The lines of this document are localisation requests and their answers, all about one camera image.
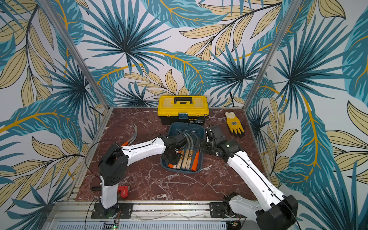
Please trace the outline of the wooden handle sickle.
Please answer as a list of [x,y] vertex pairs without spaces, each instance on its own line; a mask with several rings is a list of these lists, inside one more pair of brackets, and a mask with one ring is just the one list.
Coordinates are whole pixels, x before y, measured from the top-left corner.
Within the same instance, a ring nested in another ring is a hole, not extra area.
[[189,155],[188,155],[188,159],[187,159],[187,163],[186,163],[186,170],[190,169],[190,165],[191,165],[192,158],[193,158],[193,153],[194,153],[194,144],[195,144],[192,136],[188,135],[188,137],[189,137],[190,147],[189,147]]
[[182,162],[183,162],[183,158],[184,158],[184,151],[181,151],[180,154],[181,154],[180,160],[179,160],[178,164],[176,165],[176,169],[178,169],[178,170],[180,170],[182,168]]
[[190,152],[190,140],[187,134],[184,134],[184,136],[186,137],[186,141],[187,141],[187,147],[186,147],[186,153],[184,154],[184,158],[182,161],[182,165],[181,165],[181,169],[185,169],[186,168],[186,164],[187,164],[187,160],[188,160],[188,156],[189,156],[189,152]]

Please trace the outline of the teal plastic tray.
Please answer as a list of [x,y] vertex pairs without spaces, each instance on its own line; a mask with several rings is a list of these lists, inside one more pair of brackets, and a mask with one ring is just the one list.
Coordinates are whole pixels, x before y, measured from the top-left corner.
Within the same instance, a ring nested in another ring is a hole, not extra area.
[[[196,141],[195,136],[199,137],[201,143],[204,139],[206,139],[206,133],[205,133],[204,128],[202,126],[196,125],[196,124],[180,123],[180,122],[172,123],[170,128],[169,128],[169,132],[168,132],[167,136],[172,137],[172,136],[178,135],[179,133],[191,135],[194,142]],[[184,154],[185,154],[186,153],[186,147],[187,147],[187,143],[178,151],[178,153],[180,154],[181,151],[184,151]],[[195,156],[195,154],[193,153],[193,158],[192,158],[192,162],[191,162],[189,170],[186,170],[186,169],[178,170],[176,168],[175,169],[169,168],[168,163],[166,161],[162,160],[162,157],[161,157],[161,164],[162,164],[163,168],[165,168],[169,171],[173,171],[173,172],[176,172],[176,173],[180,172],[180,173],[186,173],[186,174],[196,174],[202,169],[204,153],[200,150],[198,168],[197,168],[197,171],[195,171],[195,172],[191,171],[194,156]]]

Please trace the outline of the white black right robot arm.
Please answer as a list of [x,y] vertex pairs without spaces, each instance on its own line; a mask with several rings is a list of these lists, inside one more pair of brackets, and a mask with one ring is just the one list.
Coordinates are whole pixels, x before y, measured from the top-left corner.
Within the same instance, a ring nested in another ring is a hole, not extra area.
[[217,156],[230,166],[247,184],[256,197],[248,200],[231,193],[222,200],[221,213],[227,217],[246,217],[257,223],[261,230],[288,230],[297,222],[298,201],[285,196],[254,165],[244,148],[235,140],[228,140],[219,126],[206,129],[207,141],[202,149]]

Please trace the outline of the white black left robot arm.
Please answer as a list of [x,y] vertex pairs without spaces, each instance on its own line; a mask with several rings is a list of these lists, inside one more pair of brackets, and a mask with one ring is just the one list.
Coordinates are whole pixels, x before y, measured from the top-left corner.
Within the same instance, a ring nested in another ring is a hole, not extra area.
[[154,155],[161,155],[170,164],[177,164],[181,158],[178,151],[187,144],[184,134],[161,135],[153,140],[131,146],[113,144],[99,162],[102,182],[100,203],[104,210],[117,208],[118,184],[125,178],[127,167]]

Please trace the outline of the yellow white work glove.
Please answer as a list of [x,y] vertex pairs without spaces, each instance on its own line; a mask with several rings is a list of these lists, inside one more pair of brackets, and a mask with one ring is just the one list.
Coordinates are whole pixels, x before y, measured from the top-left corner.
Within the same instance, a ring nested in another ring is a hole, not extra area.
[[225,112],[226,123],[232,134],[241,135],[244,133],[244,129],[239,118],[234,112]]

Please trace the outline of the yellow black toolbox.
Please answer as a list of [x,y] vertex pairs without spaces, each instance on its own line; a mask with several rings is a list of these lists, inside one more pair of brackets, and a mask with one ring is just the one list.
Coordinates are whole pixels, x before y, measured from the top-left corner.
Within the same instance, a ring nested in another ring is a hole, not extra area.
[[203,125],[209,116],[208,101],[201,95],[165,95],[159,99],[157,114],[163,125],[174,122]]

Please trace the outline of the red black clamp tool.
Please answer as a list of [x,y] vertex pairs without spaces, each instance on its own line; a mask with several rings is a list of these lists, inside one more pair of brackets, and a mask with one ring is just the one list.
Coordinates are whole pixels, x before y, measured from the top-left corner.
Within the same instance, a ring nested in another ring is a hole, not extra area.
[[[101,186],[92,186],[90,188],[91,191],[101,191]],[[117,193],[120,194],[121,198],[127,198],[129,195],[130,186],[119,186],[117,189]]]

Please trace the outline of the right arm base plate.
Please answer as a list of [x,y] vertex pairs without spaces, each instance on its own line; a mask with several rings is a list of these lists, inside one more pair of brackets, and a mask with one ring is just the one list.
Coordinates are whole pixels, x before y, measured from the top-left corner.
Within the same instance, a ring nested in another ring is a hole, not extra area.
[[223,202],[210,202],[209,210],[211,218],[235,218],[240,216],[247,218],[246,205],[239,202],[223,203]]

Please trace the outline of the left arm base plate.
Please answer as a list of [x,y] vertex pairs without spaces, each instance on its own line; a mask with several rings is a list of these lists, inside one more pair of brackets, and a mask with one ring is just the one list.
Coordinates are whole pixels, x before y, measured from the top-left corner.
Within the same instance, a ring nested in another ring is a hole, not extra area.
[[102,204],[96,203],[91,215],[92,219],[130,219],[133,203],[117,203],[105,209]]

